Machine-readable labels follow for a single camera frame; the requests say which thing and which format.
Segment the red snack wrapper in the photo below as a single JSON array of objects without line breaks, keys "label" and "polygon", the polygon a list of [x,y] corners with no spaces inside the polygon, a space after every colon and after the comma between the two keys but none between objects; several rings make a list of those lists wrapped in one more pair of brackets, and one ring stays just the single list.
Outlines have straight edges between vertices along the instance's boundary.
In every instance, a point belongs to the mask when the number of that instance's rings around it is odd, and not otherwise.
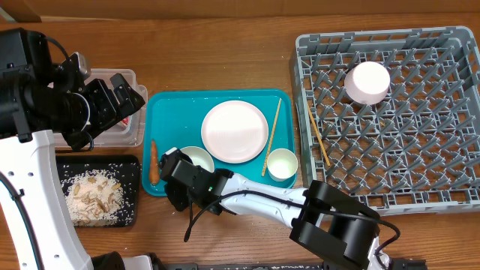
[{"label": "red snack wrapper", "polygon": [[122,119],[118,124],[123,128],[126,128],[129,125],[130,117]]}]

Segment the white bowl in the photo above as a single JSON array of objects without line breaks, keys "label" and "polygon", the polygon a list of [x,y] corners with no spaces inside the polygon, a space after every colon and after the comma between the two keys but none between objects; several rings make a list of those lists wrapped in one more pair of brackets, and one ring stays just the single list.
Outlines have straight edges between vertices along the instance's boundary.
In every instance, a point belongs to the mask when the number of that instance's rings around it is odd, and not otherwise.
[{"label": "white bowl", "polygon": [[201,166],[203,169],[213,173],[215,164],[212,156],[203,148],[197,146],[187,146],[181,149],[193,162],[195,166]]}]

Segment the large pink plate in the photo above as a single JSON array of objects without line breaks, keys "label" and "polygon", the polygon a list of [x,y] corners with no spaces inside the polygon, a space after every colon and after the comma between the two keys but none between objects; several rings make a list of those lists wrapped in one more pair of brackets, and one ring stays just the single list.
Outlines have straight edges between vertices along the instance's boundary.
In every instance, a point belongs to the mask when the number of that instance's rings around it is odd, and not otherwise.
[{"label": "large pink plate", "polygon": [[228,100],[206,114],[201,138],[214,158],[229,164],[241,164],[254,159],[265,148],[269,125],[253,104]]}]

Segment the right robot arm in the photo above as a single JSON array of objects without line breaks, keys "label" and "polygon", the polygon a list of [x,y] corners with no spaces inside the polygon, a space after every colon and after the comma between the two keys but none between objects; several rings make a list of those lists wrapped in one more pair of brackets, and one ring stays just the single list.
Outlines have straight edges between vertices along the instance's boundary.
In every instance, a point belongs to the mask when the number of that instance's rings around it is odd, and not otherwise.
[{"label": "right robot arm", "polygon": [[310,187],[260,184],[228,169],[209,172],[171,148],[157,162],[170,203],[190,214],[184,240],[205,212],[256,215],[290,228],[290,239],[322,259],[323,269],[426,269],[425,260],[391,258],[384,248],[401,231],[373,209],[322,181]]}]

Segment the white plastic cup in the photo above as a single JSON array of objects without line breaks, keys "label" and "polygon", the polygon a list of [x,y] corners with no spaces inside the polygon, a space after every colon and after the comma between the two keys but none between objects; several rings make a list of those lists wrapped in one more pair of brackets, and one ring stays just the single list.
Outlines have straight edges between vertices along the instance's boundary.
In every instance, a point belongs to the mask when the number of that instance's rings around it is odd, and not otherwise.
[{"label": "white plastic cup", "polygon": [[297,157],[287,148],[275,149],[268,156],[267,170],[274,181],[285,182],[297,173]]}]

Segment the wooden chopstick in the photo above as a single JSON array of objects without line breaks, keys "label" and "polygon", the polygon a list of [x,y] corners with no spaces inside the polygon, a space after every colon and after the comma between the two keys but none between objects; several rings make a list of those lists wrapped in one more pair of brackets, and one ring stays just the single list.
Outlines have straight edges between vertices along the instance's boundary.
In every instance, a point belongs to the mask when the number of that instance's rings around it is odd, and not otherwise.
[{"label": "wooden chopstick", "polygon": [[281,98],[279,98],[279,101],[277,103],[276,113],[275,113],[275,116],[274,116],[274,121],[273,121],[273,124],[272,124],[272,127],[271,127],[271,134],[270,134],[269,141],[268,141],[267,152],[266,152],[265,160],[264,160],[263,167],[262,167],[262,174],[261,174],[262,177],[264,177],[266,175],[267,163],[268,163],[269,155],[270,155],[270,152],[271,152],[271,149],[272,149],[273,139],[275,137],[275,131],[276,131],[277,123],[278,123],[278,116],[279,116],[279,113],[280,113],[280,110],[281,110],[281,103],[282,103],[282,100],[281,100]]},{"label": "wooden chopstick", "polygon": [[331,166],[331,162],[329,160],[329,157],[327,155],[327,152],[326,152],[326,148],[323,144],[323,138],[322,138],[322,135],[320,133],[320,129],[319,129],[319,126],[317,124],[317,119],[316,117],[314,116],[313,112],[312,112],[312,109],[311,108],[308,108],[307,109],[307,112],[308,112],[308,115],[309,115],[309,118],[310,118],[310,123],[312,124],[313,126],[313,129],[314,129],[314,133],[316,134],[316,138],[318,140],[318,143],[319,143],[319,147],[320,147],[320,150],[322,152],[322,156],[323,156],[323,159],[325,161],[325,164],[330,167]]}]

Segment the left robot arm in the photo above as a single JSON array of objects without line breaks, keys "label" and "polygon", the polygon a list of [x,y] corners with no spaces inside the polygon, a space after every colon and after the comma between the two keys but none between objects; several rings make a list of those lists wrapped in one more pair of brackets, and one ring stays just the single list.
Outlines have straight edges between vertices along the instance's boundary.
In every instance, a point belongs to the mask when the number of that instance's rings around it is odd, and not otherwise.
[{"label": "left robot arm", "polygon": [[75,152],[144,106],[121,74],[92,79],[80,54],[53,63],[54,40],[1,33],[1,209],[22,269],[161,269],[153,254],[89,256],[68,212],[55,134]]}]

